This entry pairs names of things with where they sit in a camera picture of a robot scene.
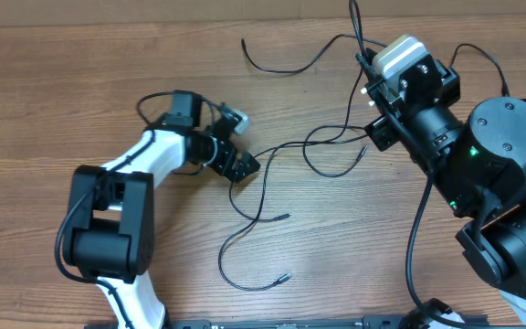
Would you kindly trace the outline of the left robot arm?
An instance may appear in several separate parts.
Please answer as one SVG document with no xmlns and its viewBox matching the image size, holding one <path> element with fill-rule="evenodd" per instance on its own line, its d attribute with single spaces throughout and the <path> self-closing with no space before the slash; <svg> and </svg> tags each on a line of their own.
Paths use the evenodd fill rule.
<svg viewBox="0 0 526 329">
<path fill-rule="evenodd" d="M 169 92 L 171 107 L 145 123 L 140 141 L 102 166 L 73 173 L 67 215 L 54 247 L 68 279 L 101 289 L 117 328 L 167 328 L 148 268 L 154 251 L 154 191 L 187 163 L 209 167 L 231 182 L 260 168 L 232 142 L 249 118 L 225 103 L 187 90 Z"/>
</svg>

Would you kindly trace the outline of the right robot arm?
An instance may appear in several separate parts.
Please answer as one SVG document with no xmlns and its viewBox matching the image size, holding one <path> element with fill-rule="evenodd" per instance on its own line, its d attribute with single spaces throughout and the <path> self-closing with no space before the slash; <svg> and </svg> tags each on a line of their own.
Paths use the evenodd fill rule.
<svg viewBox="0 0 526 329">
<path fill-rule="evenodd" d="M 358 56 L 380 115 L 366 132 L 400 143 L 466 225 L 456 238 L 474 272 L 498 289 L 526 328 L 526 99 L 503 93 L 465 121 L 450 110 L 460 78 L 422 46 Z"/>
</svg>

